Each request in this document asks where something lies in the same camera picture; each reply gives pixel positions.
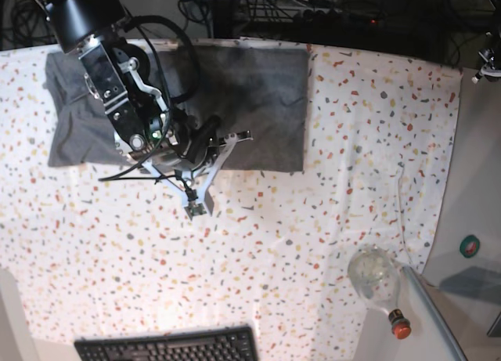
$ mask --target orange bottle cap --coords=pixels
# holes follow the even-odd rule
[[[412,332],[410,325],[407,323],[399,323],[395,327],[393,327],[393,335],[398,340],[403,340],[407,338]]]

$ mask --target keyboard key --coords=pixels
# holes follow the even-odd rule
[[[122,354],[119,351],[108,351],[108,358],[110,359],[120,359]]]
[[[150,351],[144,350],[144,351],[132,351],[129,352],[129,355],[131,357],[147,357],[150,355]]]

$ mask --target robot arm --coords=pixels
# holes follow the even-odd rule
[[[492,16],[491,30],[487,33],[490,37],[489,47],[483,48],[478,55],[484,62],[481,69],[471,78],[477,84],[482,78],[488,81],[498,81],[501,78],[501,0],[489,0],[496,8]]]
[[[45,10],[62,50],[78,54],[86,71],[88,89],[103,101],[115,129],[117,149],[134,164],[127,171],[103,180],[114,181],[135,168],[145,168],[152,179],[182,198],[190,218],[211,214],[214,203],[208,187],[235,144],[251,139],[251,134],[231,134],[220,140],[216,135],[221,124],[218,117],[209,117],[197,127],[196,119],[176,106],[193,95],[200,76],[195,50],[184,32],[160,16],[128,18],[118,0],[36,2]],[[119,35],[119,31],[143,23],[164,24],[187,46],[195,67],[196,84],[186,94],[171,98],[166,85],[161,90],[153,87],[148,82],[148,56]],[[174,174],[167,177],[162,170]],[[206,175],[207,181],[195,190],[192,185],[198,175]],[[183,182],[184,190],[169,178]]]

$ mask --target wire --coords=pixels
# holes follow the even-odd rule
[[[452,22],[463,29],[463,31],[472,31],[472,32],[486,32],[488,30],[488,26],[472,26],[469,24],[467,21],[465,21],[464,18],[458,13],[454,7],[452,7],[452,2],[451,0],[443,0],[443,5],[442,9],[445,12],[444,15],[448,20],[451,20],[452,17]]]
[[[407,12],[409,11],[410,6],[413,4],[413,2],[414,2],[414,0],[407,0],[407,2],[405,3],[405,7],[402,9],[401,12],[390,14],[388,16],[400,16],[400,15],[403,15],[403,14],[407,14]]]
[[[453,67],[456,67],[460,61],[461,61],[461,48],[460,46],[458,45],[458,43],[456,42],[456,40],[454,40],[454,38],[449,35],[449,40],[451,41],[451,43],[454,44],[454,46],[456,47],[456,50],[454,50],[451,54],[451,56],[449,57],[449,59],[447,60],[447,62],[453,66]],[[457,59],[454,63],[452,63],[452,58],[457,54]]]
[[[14,0],[10,20],[12,28],[2,29],[2,37],[12,42],[14,48],[56,43],[46,15],[35,0]],[[10,32],[12,37],[6,37],[6,32]]]
[[[283,15],[285,15],[287,17],[287,19],[291,19],[293,20],[294,18],[292,16],[290,16],[287,12],[285,12],[283,9],[281,9],[277,4],[276,2],[273,3],[271,2],[270,0],[265,0],[265,2],[267,2],[269,5],[273,6],[273,8],[277,11],[277,16],[278,18],[280,18],[280,16],[278,15],[278,12],[280,11]]]
[[[128,11],[128,9],[126,7],[124,7],[124,9],[127,12],[127,14],[132,18],[131,12]],[[167,82],[165,80],[164,72],[162,71],[162,66],[161,66],[161,63],[160,63],[160,59],[158,57],[157,50],[155,49],[155,47],[153,46],[153,44],[151,43],[151,41],[148,39],[148,37],[146,36],[146,34],[142,30],[142,28],[139,25],[137,25],[135,27],[137,28],[137,30],[139,31],[139,33],[142,35],[142,37],[145,39],[146,44],[148,44],[148,46],[150,47],[150,49],[151,49],[151,51],[153,53],[153,58],[155,59],[155,63],[157,65],[157,69],[158,69],[158,74],[159,74],[159,77],[160,77],[160,84],[162,86],[162,92],[164,94],[164,97],[166,99],[166,103],[167,103],[167,106],[168,106],[168,109],[169,109],[169,111],[168,111],[168,118],[167,118],[167,120],[166,120],[166,122],[164,124],[163,130],[162,130],[162,136],[160,137],[160,139],[158,140],[157,144],[155,144],[155,146],[153,147],[153,149],[149,153],[147,153],[144,157],[142,157],[136,164],[132,165],[130,168],[125,169],[124,171],[122,171],[122,172],[120,172],[120,173],[118,173],[116,175],[112,175],[110,177],[99,179],[100,182],[117,181],[118,179],[121,179],[124,175],[127,175],[128,173],[134,171],[135,169],[141,168],[142,165],[146,161],[148,161],[155,154],[155,152],[160,148],[160,145],[165,140],[165,138],[167,136],[167,133],[168,133],[168,130],[169,130],[169,127],[171,126],[172,111],[173,111],[173,109],[172,109],[173,102],[172,102],[171,94],[170,94],[169,89],[168,89]]]
[[[177,24],[175,24],[171,20],[164,18],[162,16],[135,16],[135,17],[133,17],[127,8],[124,8],[124,9],[127,12],[127,14],[131,17],[131,19],[129,20],[127,25],[124,26],[124,31],[128,32],[128,31],[132,30],[133,28],[136,28],[139,31],[139,33],[142,35],[142,37],[145,39],[146,43],[148,44],[148,46],[150,47],[150,49],[153,53],[153,58],[155,59],[155,63],[156,63],[157,68],[158,68],[158,74],[160,75],[160,83],[162,86],[162,90],[165,94],[165,99],[166,99],[166,102],[168,104],[169,112],[168,112],[168,119],[166,120],[166,122],[164,124],[164,129],[162,130],[162,136],[158,140],[157,144],[155,144],[153,149],[149,153],[147,153],[144,157],[142,157],[136,164],[132,165],[130,168],[128,168],[125,171],[118,173],[116,175],[112,175],[112,176],[106,177],[104,179],[99,179],[100,182],[117,181],[118,179],[121,179],[124,175],[127,175],[128,173],[134,171],[135,169],[141,168],[142,165],[155,154],[155,152],[158,150],[158,148],[160,148],[161,143],[164,140],[166,140],[168,129],[171,125],[172,112],[174,110],[175,104],[182,103],[182,102],[186,101],[187,99],[191,98],[191,96],[193,96],[195,91],[198,89],[198,85],[200,83],[200,75],[201,75],[200,61],[198,60],[198,56],[196,55],[196,51],[193,47],[193,44],[189,40],[186,33]],[[197,78],[196,78],[196,82],[191,86],[191,88],[185,94],[177,96],[176,98],[171,98],[171,94],[169,92],[168,85],[167,85],[167,82],[165,80],[164,72],[162,70],[162,66],[160,63],[160,58],[158,57],[157,50],[155,49],[155,47],[153,46],[153,44],[151,43],[151,41],[148,39],[148,37],[146,36],[146,34],[144,33],[144,31],[141,28],[141,25],[145,24],[145,23],[159,23],[159,24],[162,24],[165,27],[169,28],[171,31],[176,33],[176,35],[181,39],[182,43],[188,49],[188,54],[193,62],[193,66],[195,67]]]
[[[172,102],[173,104],[180,104],[184,103],[185,101],[191,99],[194,95],[195,92],[197,91],[199,85],[200,85],[200,77],[202,74],[202,67],[200,65],[200,61],[198,59],[198,55],[196,54],[195,47],[193,46],[193,43],[189,39],[188,35],[181,29],[180,26],[178,26],[176,23],[172,22],[171,20],[164,18],[163,16],[135,16],[133,17],[127,25],[124,26],[124,31],[129,32],[130,30],[136,28],[137,26],[141,26],[143,24],[162,24],[165,27],[167,27],[169,30],[173,31],[176,36],[181,40],[182,44],[186,47],[186,51],[188,52],[188,56],[192,62],[193,69],[195,70],[195,80],[191,84],[191,86],[188,88],[188,90],[176,97],[172,97]],[[153,50],[153,57],[157,56],[156,51]],[[165,81],[164,75],[162,75],[162,82]]]
[[[163,180],[169,179],[177,179],[182,183],[186,190],[190,190],[191,188],[188,185],[188,182],[181,177],[180,175],[160,175],[159,177],[122,177],[119,179],[115,179],[114,181],[155,181],[155,185]]]
[[[186,4],[190,2],[194,3],[199,9],[201,15],[200,18],[194,16],[188,9],[188,6]],[[178,10],[185,17],[186,24],[188,24],[189,22],[203,24],[207,29],[207,37],[212,38],[211,23],[209,20],[210,10],[209,5],[205,0],[178,0]]]
[[[454,52],[452,52],[451,56],[449,57],[449,59],[446,61],[448,63],[451,64],[451,66],[457,66],[460,61],[461,61],[461,54],[460,54],[460,51],[461,51],[461,48],[463,46],[465,46],[466,44],[468,44],[469,42],[472,42],[473,40],[476,40],[477,38],[480,38],[481,36],[485,36],[484,34],[476,34],[475,36],[472,36],[470,38],[467,38],[465,39],[461,44],[457,44],[456,40],[454,40],[452,37],[451,37],[451,40],[453,41],[453,44],[456,46],[456,50],[454,50]],[[455,63],[452,63],[452,58],[456,55],[456,53],[458,54],[458,58],[456,60]]]

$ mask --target table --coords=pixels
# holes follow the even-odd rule
[[[0,267],[18,280],[30,330],[70,343],[247,323],[262,360],[350,359],[366,309],[349,258],[378,244],[423,270],[461,73],[350,49],[198,43],[311,60],[305,171],[223,171],[214,217],[192,222],[165,188],[97,181],[117,167],[48,168],[44,66],[56,47],[0,55]]]

